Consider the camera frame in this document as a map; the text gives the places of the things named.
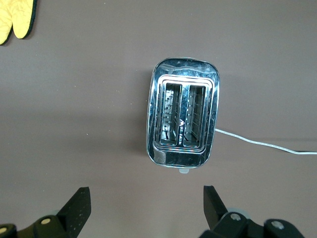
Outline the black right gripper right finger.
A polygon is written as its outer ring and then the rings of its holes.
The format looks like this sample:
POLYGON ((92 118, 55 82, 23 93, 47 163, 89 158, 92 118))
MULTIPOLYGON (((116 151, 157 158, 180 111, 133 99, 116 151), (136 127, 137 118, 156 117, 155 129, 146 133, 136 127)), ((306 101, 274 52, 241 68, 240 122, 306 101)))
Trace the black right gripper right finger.
POLYGON ((209 230, 204 238, 302 238, 290 222, 268 219, 258 225, 240 212, 228 211, 214 186, 204 186, 204 214, 209 230))

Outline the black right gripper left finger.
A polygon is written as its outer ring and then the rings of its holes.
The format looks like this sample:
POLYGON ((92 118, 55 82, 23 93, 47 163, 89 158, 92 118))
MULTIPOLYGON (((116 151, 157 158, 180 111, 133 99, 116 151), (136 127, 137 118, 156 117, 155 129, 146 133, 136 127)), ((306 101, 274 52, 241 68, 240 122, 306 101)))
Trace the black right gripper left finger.
POLYGON ((41 217, 22 230, 18 230, 14 224, 1 224, 0 236, 2 238, 76 238, 90 214, 90 189, 81 187, 57 214, 41 217))

